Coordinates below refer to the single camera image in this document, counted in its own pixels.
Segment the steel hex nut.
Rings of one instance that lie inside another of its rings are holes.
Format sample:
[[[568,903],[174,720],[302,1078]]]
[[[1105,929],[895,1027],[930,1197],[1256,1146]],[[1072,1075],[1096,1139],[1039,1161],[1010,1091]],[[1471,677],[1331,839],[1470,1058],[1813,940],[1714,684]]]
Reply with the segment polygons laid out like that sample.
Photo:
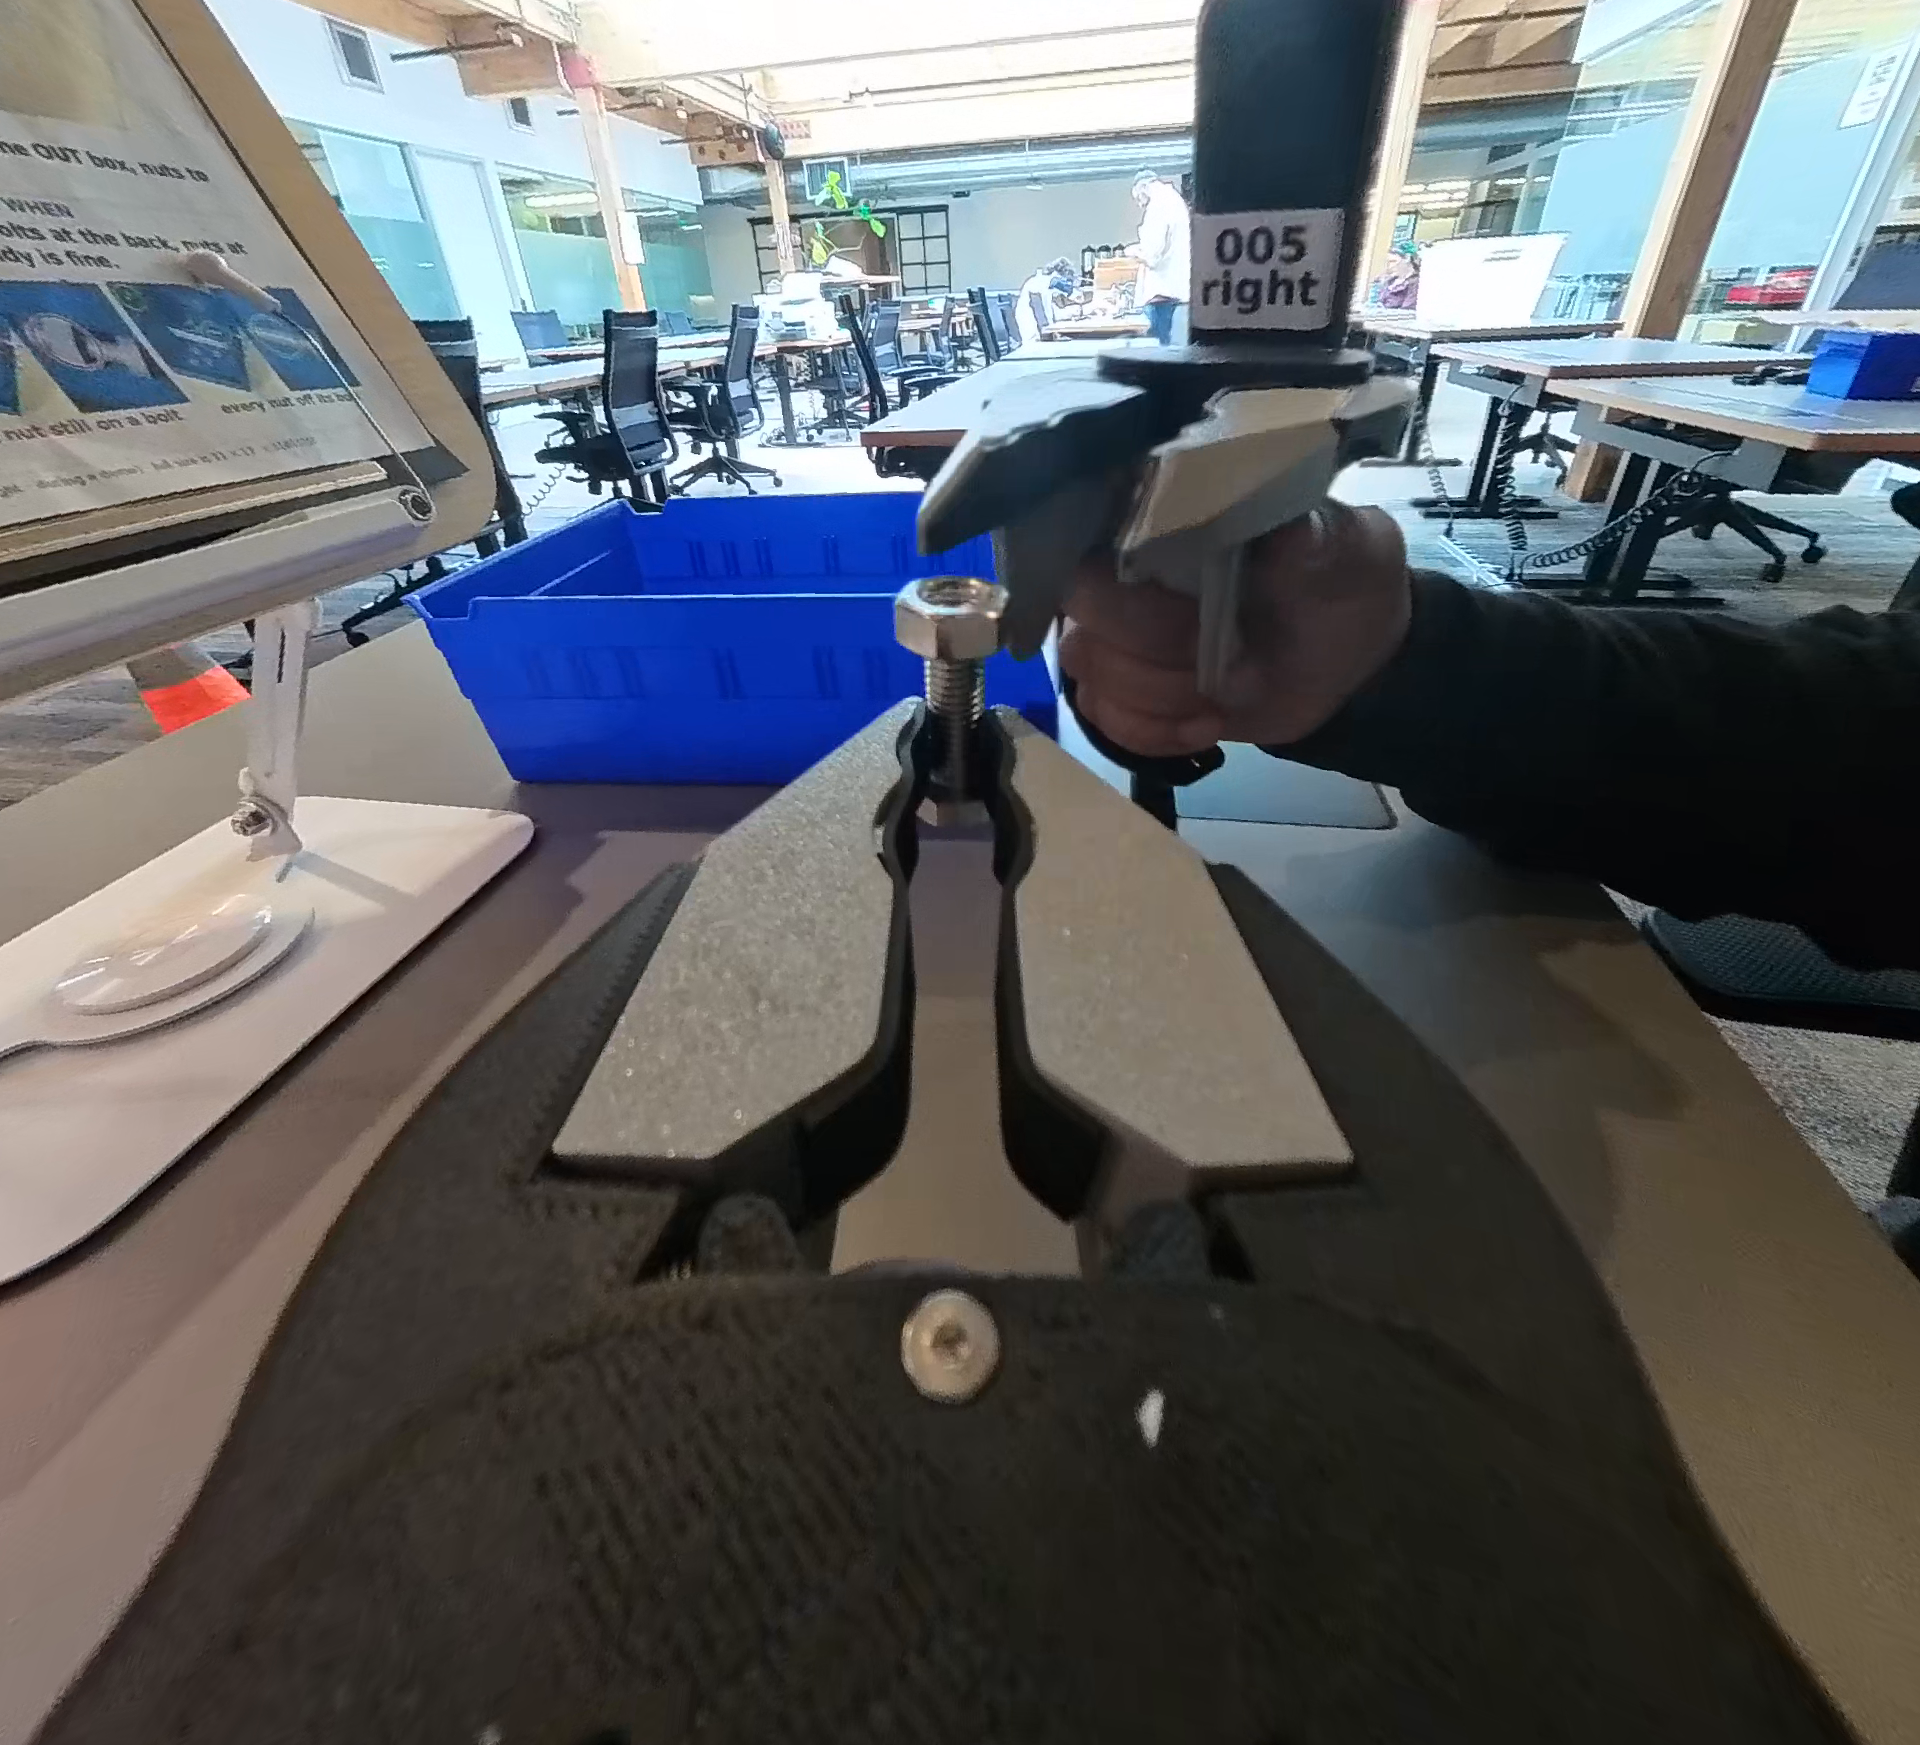
[[[1002,644],[1010,593],[961,575],[918,578],[895,600],[899,643],[924,661],[985,661]]]

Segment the person's right hand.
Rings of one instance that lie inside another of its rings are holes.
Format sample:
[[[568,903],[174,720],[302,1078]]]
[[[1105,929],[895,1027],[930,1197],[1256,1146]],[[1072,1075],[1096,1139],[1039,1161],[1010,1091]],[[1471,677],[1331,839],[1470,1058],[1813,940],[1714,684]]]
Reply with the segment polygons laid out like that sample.
[[[1216,744],[1287,747],[1321,729],[1402,648],[1411,620],[1403,533],[1338,500],[1266,533],[1242,561],[1239,659],[1198,676],[1198,600],[1083,561],[1058,661],[1091,734],[1146,758]]]

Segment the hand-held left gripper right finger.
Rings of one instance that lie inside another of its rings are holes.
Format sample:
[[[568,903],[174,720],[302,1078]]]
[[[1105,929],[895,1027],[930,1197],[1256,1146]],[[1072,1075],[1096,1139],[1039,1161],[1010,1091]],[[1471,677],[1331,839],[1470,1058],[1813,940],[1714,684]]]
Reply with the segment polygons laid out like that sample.
[[[1352,1146],[1209,862],[993,712],[995,1063],[1014,1173],[1059,1217],[1319,1185]]]

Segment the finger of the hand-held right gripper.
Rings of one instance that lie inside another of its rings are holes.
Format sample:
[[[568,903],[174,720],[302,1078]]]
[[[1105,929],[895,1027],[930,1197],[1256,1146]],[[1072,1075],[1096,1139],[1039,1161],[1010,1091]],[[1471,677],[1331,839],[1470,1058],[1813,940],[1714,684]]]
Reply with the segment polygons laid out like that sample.
[[[924,488],[926,556],[989,537],[1000,644],[1036,657],[1085,556],[1112,544],[1154,440],[1146,387],[1056,368],[1000,383]]]
[[[1207,565],[1311,513],[1340,469],[1346,394],[1218,394],[1149,454],[1115,535],[1122,580],[1200,584]]]

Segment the blue plastic bin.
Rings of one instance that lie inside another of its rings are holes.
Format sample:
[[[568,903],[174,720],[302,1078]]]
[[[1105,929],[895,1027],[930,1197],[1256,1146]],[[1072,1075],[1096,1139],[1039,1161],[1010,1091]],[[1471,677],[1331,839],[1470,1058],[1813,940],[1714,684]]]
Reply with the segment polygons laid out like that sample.
[[[1918,400],[1917,330],[1827,327],[1811,353],[1806,390],[1841,402]]]
[[[900,490],[603,503],[410,594],[520,781],[780,786],[924,666],[907,582],[995,573],[989,537],[924,556]]]

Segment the wooden support post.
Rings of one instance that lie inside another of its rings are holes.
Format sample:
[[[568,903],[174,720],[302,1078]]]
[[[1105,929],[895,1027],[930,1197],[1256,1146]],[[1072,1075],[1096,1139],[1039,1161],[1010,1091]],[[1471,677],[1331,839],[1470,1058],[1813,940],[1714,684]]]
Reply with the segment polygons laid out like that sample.
[[[1806,300],[1883,122],[1908,0],[1591,0],[1549,190],[1557,273],[1630,340]]]

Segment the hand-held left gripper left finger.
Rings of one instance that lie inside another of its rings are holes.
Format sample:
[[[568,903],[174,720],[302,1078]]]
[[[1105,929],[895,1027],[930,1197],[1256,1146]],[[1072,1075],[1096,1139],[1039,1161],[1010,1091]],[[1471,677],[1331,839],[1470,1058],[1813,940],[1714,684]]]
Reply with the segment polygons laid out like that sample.
[[[603,1175],[876,1175],[907,1122],[900,837],[921,709],[897,702],[708,841],[550,1144]]]

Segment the green hanging decoration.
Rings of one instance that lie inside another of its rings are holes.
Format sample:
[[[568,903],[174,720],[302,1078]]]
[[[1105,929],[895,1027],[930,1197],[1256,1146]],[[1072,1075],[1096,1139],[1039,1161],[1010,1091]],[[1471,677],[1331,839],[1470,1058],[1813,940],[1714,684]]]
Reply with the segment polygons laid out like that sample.
[[[859,269],[885,266],[889,221],[869,197],[854,190],[844,156],[807,159],[800,167],[807,216],[796,226],[798,246],[813,269],[843,260]]]

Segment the person's right forearm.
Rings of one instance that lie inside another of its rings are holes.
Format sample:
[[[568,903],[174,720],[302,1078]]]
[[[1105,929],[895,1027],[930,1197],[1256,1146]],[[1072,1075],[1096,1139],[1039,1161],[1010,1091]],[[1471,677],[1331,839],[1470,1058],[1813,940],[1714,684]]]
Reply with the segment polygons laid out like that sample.
[[[1273,756],[1392,786],[1520,868],[1918,967],[1918,617],[1592,609],[1411,575],[1407,639]]]

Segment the white tabletop stand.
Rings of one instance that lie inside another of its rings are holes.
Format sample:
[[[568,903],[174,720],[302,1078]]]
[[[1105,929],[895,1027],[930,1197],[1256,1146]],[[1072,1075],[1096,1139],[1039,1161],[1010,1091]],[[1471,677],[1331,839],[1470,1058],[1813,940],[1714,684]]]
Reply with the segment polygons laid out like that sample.
[[[5,696],[256,618],[227,816],[5,944],[5,1285],[75,1253],[516,862],[526,816],[297,803],[314,598],[410,558],[420,487],[5,596]]]

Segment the steel hex bolt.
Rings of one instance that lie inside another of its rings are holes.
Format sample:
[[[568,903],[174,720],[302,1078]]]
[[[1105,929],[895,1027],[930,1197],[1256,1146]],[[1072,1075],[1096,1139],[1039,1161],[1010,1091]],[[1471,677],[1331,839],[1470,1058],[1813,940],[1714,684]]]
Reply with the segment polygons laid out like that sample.
[[[924,661],[924,728],[921,762],[922,821],[935,827],[971,827],[991,818],[984,799],[987,720],[985,662],[979,657],[935,655]]]

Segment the printed instruction sheet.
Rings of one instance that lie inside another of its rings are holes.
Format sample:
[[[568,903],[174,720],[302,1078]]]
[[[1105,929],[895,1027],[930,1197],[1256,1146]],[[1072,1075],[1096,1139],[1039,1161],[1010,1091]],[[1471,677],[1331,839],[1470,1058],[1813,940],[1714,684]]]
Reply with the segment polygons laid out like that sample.
[[[5,528],[427,440],[134,0],[2,0]]]

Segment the orange traffic cone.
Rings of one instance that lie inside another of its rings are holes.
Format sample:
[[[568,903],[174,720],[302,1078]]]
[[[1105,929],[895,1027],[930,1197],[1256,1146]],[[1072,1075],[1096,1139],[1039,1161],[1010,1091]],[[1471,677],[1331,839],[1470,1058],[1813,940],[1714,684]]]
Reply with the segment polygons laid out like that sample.
[[[166,644],[126,659],[160,734],[174,734],[249,702],[249,687],[200,644]]]

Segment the wooden desk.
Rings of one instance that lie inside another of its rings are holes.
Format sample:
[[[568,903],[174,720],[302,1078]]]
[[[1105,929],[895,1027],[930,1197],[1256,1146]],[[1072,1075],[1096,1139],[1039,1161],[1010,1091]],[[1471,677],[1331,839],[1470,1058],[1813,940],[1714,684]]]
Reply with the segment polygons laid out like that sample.
[[[1692,477],[1729,481],[1762,506],[1771,494],[1835,494],[1869,459],[1918,465],[1915,402],[1841,402],[1798,383],[1733,379],[1579,381],[1567,392],[1576,436],[1620,456],[1606,523],[1623,533],[1596,541],[1580,576],[1535,580],[1576,605],[1723,603],[1652,566],[1667,513]]]
[[[1438,335],[1428,345],[1422,379],[1422,403],[1443,371],[1448,383],[1474,390],[1488,400],[1481,436],[1470,482],[1462,494],[1448,494],[1439,465],[1428,477],[1432,490],[1413,506],[1426,521],[1494,523],[1502,515],[1494,488],[1494,465],[1502,448],[1516,456],[1524,449],[1565,449],[1552,436],[1550,417],[1573,406],[1567,387],[1579,381],[1614,379],[1733,379],[1757,362],[1757,353],[1733,345],[1703,345],[1645,337],[1468,337]]]

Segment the black mesh office chair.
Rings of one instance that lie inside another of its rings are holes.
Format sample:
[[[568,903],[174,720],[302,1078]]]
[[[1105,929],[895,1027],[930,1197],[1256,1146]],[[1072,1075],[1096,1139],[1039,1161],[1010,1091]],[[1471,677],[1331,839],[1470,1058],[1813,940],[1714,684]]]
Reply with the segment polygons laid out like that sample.
[[[739,444],[762,424],[757,396],[757,347],[760,307],[731,305],[727,341],[718,366],[661,390],[667,428],[686,440],[695,459],[667,477],[667,490],[686,494],[695,484],[716,482],[757,493],[759,484],[780,487],[773,465],[745,461]]]
[[[598,403],[596,412],[559,412],[560,433],[534,459],[573,474],[592,493],[609,490],[642,515],[660,513],[678,441],[660,400],[655,313],[603,311]]]
[[[1733,533],[1763,553],[1759,580],[1767,584],[1777,584],[1788,576],[1790,556],[1774,541],[1776,535],[1795,539],[1802,544],[1798,556],[1803,565],[1818,565],[1827,556],[1820,533],[1756,506],[1740,494],[1740,487],[1710,477],[1692,477],[1686,488],[1676,493],[1659,541],[1683,533],[1709,541],[1720,531]]]

